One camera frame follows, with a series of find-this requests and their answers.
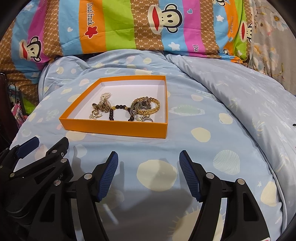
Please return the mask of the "grey floral bedsheet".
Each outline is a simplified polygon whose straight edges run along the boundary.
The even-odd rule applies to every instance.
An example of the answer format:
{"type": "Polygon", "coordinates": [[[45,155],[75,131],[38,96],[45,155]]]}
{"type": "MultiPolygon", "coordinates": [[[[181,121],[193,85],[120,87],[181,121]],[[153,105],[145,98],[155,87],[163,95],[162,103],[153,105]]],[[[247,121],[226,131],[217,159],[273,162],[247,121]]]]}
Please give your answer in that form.
{"type": "Polygon", "coordinates": [[[295,37],[268,1],[250,1],[252,43],[248,67],[295,95],[295,37]]]}

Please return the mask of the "dark bedside furniture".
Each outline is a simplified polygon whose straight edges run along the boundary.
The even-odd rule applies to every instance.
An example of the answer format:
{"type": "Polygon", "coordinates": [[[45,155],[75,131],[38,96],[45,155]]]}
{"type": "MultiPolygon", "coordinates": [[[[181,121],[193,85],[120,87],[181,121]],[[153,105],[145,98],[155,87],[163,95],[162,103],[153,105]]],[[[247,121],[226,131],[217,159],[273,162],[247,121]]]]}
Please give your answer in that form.
{"type": "Polygon", "coordinates": [[[10,147],[19,128],[16,119],[11,112],[11,102],[8,93],[8,82],[6,76],[1,73],[0,80],[0,121],[1,121],[1,142],[0,148],[3,151],[10,147]]]}

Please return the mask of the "pink patterned bag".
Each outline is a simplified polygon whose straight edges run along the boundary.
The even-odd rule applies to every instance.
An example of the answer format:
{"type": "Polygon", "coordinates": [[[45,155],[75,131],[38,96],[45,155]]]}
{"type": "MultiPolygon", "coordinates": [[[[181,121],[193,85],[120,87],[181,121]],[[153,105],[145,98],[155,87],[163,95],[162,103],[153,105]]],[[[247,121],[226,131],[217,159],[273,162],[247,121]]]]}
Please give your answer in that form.
{"type": "Polygon", "coordinates": [[[15,103],[15,105],[11,109],[11,112],[13,114],[13,117],[16,119],[17,127],[20,128],[27,119],[27,116],[23,115],[21,105],[19,103],[15,103]]]}

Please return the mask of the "orange shallow cardboard box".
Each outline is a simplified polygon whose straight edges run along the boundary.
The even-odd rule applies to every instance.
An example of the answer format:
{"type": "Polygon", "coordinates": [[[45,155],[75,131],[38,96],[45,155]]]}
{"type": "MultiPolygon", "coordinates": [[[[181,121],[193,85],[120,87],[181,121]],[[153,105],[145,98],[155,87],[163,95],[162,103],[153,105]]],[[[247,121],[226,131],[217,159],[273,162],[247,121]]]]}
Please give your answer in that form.
{"type": "Polygon", "coordinates": [[[168,130],[167,82],[163,75],[133,75],[99,78],[80,94],[59,118],[68,131],[141,138],[166,138],[168,130]],[[112,109],[101,118],[90,119],[103,93],[110,92],[112,109]],[[152,115],[130,115],[132,102],[153,97],[160,109],[152,115]]]}

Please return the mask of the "gold chain bangle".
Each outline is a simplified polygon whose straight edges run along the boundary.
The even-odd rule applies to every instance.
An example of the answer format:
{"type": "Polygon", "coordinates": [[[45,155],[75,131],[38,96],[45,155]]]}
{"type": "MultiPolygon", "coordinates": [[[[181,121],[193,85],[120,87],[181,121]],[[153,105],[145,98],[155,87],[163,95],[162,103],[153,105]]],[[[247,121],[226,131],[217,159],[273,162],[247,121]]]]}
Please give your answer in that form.
{"type": "Polygon", "coordinates": [[[160,107],[160,102],[156,98],[144,96],[132,102],[129,113],[148,116],[157,113],[160,107]]]}

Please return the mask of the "small gold watch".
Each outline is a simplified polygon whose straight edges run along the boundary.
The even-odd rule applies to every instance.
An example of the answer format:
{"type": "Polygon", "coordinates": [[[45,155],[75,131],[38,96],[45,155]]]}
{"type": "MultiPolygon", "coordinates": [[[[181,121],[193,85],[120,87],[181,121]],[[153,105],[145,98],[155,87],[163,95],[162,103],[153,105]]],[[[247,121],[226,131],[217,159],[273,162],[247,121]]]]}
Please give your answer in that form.
{"type": "Polygon", "coordinates": [[[110,112],[110,110],[112,109],[112,106],[108,100],[105,100],[103,102],[99,102],[98,104],[93,103],[92,107],[94,110],[97,110],[97,111],[100,111],[103,113],[110,112]]]}

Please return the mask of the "pearl brooch with chain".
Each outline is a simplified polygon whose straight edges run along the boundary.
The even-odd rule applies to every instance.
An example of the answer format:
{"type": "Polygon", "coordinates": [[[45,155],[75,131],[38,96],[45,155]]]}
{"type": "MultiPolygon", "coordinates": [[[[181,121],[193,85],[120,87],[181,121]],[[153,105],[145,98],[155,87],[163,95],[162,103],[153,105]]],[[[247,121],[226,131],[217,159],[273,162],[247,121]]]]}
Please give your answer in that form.
{"type": "Polygon", "coordinates": [[[111,96],[111,93],[110,93],[110,92],[103,93],[103,94],[100,96],[99,104],[102,105],[102,104],[104,104],[105,102],[107,102],[107,100],[109,99],[110,96],[111,96]]]}

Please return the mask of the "colourful striped monkey pillow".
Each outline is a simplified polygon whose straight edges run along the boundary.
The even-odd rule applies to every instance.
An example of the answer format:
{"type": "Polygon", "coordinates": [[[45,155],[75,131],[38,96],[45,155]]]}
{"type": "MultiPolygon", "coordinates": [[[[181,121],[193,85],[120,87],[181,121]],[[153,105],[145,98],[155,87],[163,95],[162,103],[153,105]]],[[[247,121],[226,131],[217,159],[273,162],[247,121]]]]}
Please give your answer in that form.
{"type": "Polygon", "coordinates": [[[1,39],[1,72],[37,84],[58,56],[118,49],[248,60],[248,1],[30,1],[1,39]]]}

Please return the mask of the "silver wrist watch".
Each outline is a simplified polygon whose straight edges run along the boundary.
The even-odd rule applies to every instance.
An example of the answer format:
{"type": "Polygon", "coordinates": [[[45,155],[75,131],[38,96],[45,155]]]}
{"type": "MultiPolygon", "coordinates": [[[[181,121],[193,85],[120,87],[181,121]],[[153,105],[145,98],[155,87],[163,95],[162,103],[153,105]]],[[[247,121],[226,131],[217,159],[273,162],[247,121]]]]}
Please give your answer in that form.
{"type": "Polygon", "coordinates": [[[151,103],[148,100],[135,100],[132,102],[130,107],[130,115],[140,114],[140,111],[150,110],[151,103]]]}

